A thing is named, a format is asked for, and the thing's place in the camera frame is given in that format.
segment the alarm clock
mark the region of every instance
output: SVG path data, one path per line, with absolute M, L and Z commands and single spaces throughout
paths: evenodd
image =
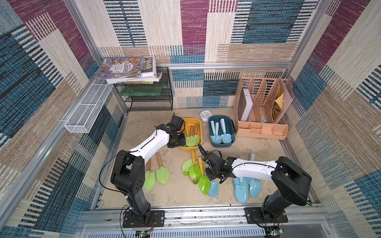
M 213 116 L 213 113 L 210 110 L 204 110 L 200 112 L 201 120 L 204 122 L 208 122 L 208 119 Z

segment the white mesh basket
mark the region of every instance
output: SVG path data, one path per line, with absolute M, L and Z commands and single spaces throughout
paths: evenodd
M 106 80 L 96 80 L 65 123 L 70 133 L 89 133 L 113 87 Z

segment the book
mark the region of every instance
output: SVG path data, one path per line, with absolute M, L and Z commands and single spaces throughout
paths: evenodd
M 107 78 L 107 84 L 114 84 L 114 83 L 134 83 L 134 82 L 159 82 L 160 79 L 162 78 L 163 73 L 160 72 L 158 73 L 157 77 L 149 77 L 149 78 L 134 78 L 133 80 L 131 79 L 126 79 L 126 78 Z
M 98 79 L 130 78 L 141 74 L 144 57 L 104 58 L 103 65 L 96 74 Z
M 138 76 L 140 78 L 145 78 L 145 77 L 156 77 L 157 72 L 156 72 L 156 59 L 154 56 L 150 57 L 145 57 L 144 58 L 144 64 L 142 67 L 142 72 Z
M 154 56 L 145 57 L 141 74 L 136 77 L 125 77 L 124 81 L 142 81 L 143 79 L 155 79 L 156 72 L 156 60 Z

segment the black mounting plate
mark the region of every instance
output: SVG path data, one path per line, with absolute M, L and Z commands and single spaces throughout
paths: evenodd
M 155 221 L 155 227 L 163 227 L 164 226 L 164 219 L 165 219 L 165 211 L 164 210 L 151 210 L 151 217 L 148 221 L 147 225 L 142 225 L 142 223 L 138 220 L 136 220 L 132 216 L 132 212 L 128 211 L 125 215 L 125 218 L 123 219 L 123 228 L 142 228 L 142 227 L 151 227 L 152 223 L 154 222 L 151 218 Z
M 247 223 L 248 224 L 256 224 L 256 223 L 262 224 L 262 223 L 265 223 L 265 222 L 269 223 L 269 224 L 270 223 L 274 223 L 274 222 L 278 223 L 278 220 L 274 220 L 274 221 L 271 221 L 271 222 L 264 221 L 262 219 L 260 211 L 261 211 L 260 207 L 245 208 L 245 216 L 246 216 Z M 288 222 L 288 218 L 287 218 L 287 215 L 286 215 L 284 210 L 280 213 L 279 219 L 280 219 L 280 222 L 283 222 L 283 223 Z

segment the black metal rack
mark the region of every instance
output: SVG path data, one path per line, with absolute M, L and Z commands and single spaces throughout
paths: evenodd
M 118 92 L 126 86 L 160 86 L 161 93 L 157 96 L 121 96 L 126 107 L 132 111 L 172 111 L 173 110 L 173 95 L 171 80 L 167 67 L 156 67 L 157 73 L 162 72 L 163 75 L 159 82 L 153 84 L 114 84 Z

